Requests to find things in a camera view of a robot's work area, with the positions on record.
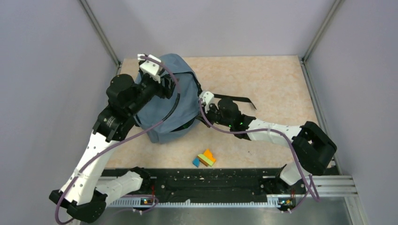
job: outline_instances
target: orange block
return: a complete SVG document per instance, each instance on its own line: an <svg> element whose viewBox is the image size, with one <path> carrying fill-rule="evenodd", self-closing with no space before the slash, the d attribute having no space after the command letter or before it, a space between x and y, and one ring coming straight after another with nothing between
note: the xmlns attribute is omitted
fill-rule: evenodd
<svg viewBox="0 0 398 225"><path fill-rule="evenodd" d="M213 158L213 154L210 152L209 149L206 149L206 151L203 153L204 156L206 156L210 161L215 163L215 158Z"/></svg>

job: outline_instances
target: beige floor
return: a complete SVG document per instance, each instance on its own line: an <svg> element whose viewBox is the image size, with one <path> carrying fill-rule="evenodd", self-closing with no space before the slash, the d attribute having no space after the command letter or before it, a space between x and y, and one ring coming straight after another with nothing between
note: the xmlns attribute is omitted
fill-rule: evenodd
<svg viewBox="0 0 398 225"><path fill-rule="evenodd" d="M185 60L196 72L203 90L249 97L257 110L247 103L238 103L246 115L286 125L317 121L297 56ZM137 59L125 59L121 73L135 78L137 72ZM140 130L134 127L128 136ZM217 160L213 168L280 167L292 161L290 150L285 147L240 140L199 124L186 136L171 143L153 144L146 135L125 143L113 154L107 168L195 168L192 160L207 148Z"/></svg>

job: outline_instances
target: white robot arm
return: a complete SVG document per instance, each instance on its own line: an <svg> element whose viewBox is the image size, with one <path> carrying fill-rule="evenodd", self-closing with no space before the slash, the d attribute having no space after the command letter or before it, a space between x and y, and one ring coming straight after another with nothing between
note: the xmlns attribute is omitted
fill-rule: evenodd
<svg viewBox="0 0 398 225"><path fill-rule="evenodd" d="M74 177L77 180L74 182L72 188L67 192L65 199L68 202L76 202L76 205L83 205L92 200L92 194L96 189L102 194L106 194L105 199L107 206L114 200L140 189L143 179L136 172L128 172L125 175L112 180L104 185L98 185L97 181L101 176L111 155L117 148L113 148L98 159L94 160L84 172L80 173L79 170L95 155L99 154L109 146L116 144L117 141L106 142L106 137L100 133L92 133L87 148L80 159L74 173L70 179L62 186L61 191L64 192Z"/></svg>
<svg viewBox="0 0 398 225"><path fill-rule="evenodd" d="M283 167L278 178L289 186L310 174L323 175L335 154L337 147L330 138L313 122L302 126L279 125L264 122L242 114L237 104L230 98L223 98L218 107L213 103L214 94L204 91L199 96L202 121L209 127L217 123L230 127L230 132L238 138L250 141L266 141L294 149L299 163L291 162Z"/></svg>

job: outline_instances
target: black mount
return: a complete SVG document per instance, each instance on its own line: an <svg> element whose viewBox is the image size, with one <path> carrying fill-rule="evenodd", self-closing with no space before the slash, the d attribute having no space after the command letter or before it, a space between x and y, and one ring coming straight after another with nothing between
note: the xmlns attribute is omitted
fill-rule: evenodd
<svg viewBox="0 0 398 225"><path fill-rule="evenodd" d="M249 128L249 124L256 118L253 116L247 116L239 111L238 105L232 101L231 98L226 97L220 99L215 104L210 104L209 111L206 113L206 118L211 124L220 124L230 128L230 131L244 131ZM202 117L198 117L198 120L203 122L207 127L210 127ZM234 135L239 139L250 140L247 134Z"/></svg>
<svg viewBox="0 0 398 225"><path fill-rule="evenodd" d="M176 84L170 75L163 75L161 83L156 82L149 74L139 71L141 82L134 83L128 74L120 74L111 80L107 88L108 106L98 115L93 133L104 135L106 141L122 141L136 124L134 116L154 96L171 98Z"/></svg>
<svg viewBox="0 0 398 225"><path fill-rule="evenodd" d="M301 131L293 137L294 151L301 166L316 176L325 173L337 146L314 122L307 121Z"/></svg>
<svg viewBox="0 0 398 225"><path fill-rule="evenodd" d="M49 199L57 204L62 194L62 191L54 190L51 192ZM65 208L66 212L74 219L81 220L86 223L93 223L104 212L107 206L107 203L105 202L107 197L108 195L94 190L92 200L89 203L77 205L76 201L68 202L66 199L63 199L61 207Z"/></svg>

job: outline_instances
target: blue bag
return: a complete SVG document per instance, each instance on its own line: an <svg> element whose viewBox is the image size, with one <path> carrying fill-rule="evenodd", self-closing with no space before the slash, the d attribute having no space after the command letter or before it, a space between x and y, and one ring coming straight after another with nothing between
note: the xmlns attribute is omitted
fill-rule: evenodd
<svg viewBox="0 0 398 225"><path fill-rule="evenodd" d="M181 96L177 108L171 116L147 134L152 143L167 143L184 136L199 123L199 94L202 92L195 73L177 54L166 54L159 59L178 79ZM136 83L141 81L139 73ZM148 129L163 119L174 105L177 90L170 99L154 96L136 115L135 120L142 129Z"/></svg>

